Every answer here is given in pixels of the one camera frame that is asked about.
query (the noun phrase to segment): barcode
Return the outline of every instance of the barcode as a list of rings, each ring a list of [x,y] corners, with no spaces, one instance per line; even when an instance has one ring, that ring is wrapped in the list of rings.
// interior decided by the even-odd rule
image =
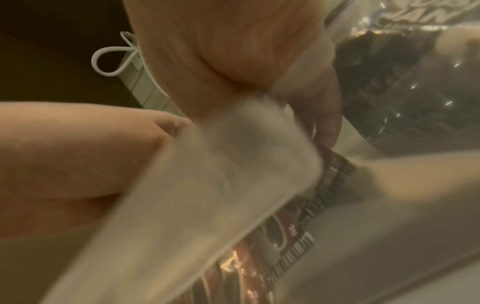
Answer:
[[[305,208],[306,212],[300,219],[300,224],[305,225],[315,215],[317,215],[322,209],[325,209],[334,194],[345,184],[348,178],[355,172],[356,168],[346,163],[339,171],[329,170],[325,180],[328,179],[328,183],[321,183],[320,187],[315,191],[315,197],[310,200],[308,206]]]
[[[293,246],[282,255],[272,268],[270,268],[270,280],[275,282],[282,274],[285,273],[305,252],[313,245],[314,237],[305,232],[301,238],[293,244]]]

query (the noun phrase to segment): hand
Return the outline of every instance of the hand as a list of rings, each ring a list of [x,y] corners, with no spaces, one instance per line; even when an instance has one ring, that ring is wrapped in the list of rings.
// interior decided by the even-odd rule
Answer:
[[[98,220],[191,122],[143,109],[0,104],[0,239]]]
[[[317,144],[333,147],[341,97],[321,1],[124,3],[149,69],[187,116],[270,93],[291,105],[310,135],[315,126]]]

